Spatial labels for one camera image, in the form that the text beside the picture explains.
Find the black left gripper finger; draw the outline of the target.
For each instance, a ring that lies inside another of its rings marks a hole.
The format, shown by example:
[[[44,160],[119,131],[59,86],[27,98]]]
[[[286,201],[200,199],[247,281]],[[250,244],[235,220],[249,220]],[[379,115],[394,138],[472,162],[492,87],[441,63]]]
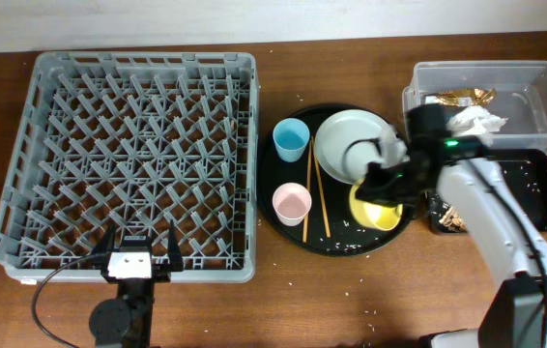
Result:
[[[108,261],[115,245],[115,224],[111,223],[101,240],[94,246],[90,255],[93,264],[104,264]]]
[[[167,257],[168,270],[170,272],[182,272],[184,270],[184,261],[175,233],[175,223],[170,222],[167,233]]]

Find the yellow bowl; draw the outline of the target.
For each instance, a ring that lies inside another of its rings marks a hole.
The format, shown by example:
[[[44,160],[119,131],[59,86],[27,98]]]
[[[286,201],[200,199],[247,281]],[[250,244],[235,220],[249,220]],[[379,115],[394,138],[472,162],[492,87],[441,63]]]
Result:
[[[355,182],[349,193],[350,212],[355,221],[365,227],[388,232],[393,230],[402,219],[403,206],[387,207],[369,203],[356,198],[356,192],[362,180]]]

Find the food scraps pile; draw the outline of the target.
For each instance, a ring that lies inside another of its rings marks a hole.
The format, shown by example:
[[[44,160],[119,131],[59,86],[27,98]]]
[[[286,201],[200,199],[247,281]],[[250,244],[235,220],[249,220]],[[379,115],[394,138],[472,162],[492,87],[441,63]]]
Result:
[[[467,226],[464,223],[463,219],[458,215],[458,212],[453,208],[449,207],[444,215],[439,219],[439,224],[447,232],[451,233],[466,233]]]

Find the pink cup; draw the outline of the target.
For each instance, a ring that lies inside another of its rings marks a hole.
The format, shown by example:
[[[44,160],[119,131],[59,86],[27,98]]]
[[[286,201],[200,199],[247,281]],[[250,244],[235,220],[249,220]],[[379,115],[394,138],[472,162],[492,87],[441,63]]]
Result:
[[[297,226],[303,222],[308,198],[305,187],[298,183],[286,183],[278,187],[272,198],[274,212],[286,226]]]

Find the light blue cup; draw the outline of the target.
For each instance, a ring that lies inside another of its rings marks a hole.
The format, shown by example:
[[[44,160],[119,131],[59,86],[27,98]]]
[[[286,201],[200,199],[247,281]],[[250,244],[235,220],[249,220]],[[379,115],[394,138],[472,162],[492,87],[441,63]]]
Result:
[[[286,118],[273,129],[273,143],[278,156],[286,162],[299,160],[310,140],[306,123],[297,118]]]

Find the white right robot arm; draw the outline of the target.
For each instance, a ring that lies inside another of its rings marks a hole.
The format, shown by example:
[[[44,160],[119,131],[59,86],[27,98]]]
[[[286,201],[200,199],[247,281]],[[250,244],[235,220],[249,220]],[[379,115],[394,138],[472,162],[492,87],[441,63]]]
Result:
[[[369,164],[355,196],[396,207],[436,191],[464,220],[499,287],[478,328],[426,335],[421,346],[547,347],[547,241],[511,194],[491,150],[474,135],[453,136],[447,112],[437,103],[409,110],[408,160]]]

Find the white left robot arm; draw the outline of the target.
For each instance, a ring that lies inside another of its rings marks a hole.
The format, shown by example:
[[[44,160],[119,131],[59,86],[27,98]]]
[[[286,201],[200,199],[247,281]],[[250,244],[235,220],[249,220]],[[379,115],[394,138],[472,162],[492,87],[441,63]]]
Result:
[[[166,283],[184,269],[184,261],[171,223],[166,233],[168,261],[153,261],[153,241],[146,235],[125,236],[116,241],[111,225],[94,246],[101,275],[117,285],[114,298],[104,300],[92,311],[89,330],[97,347],[148,347],[151,344],[155,285]]]

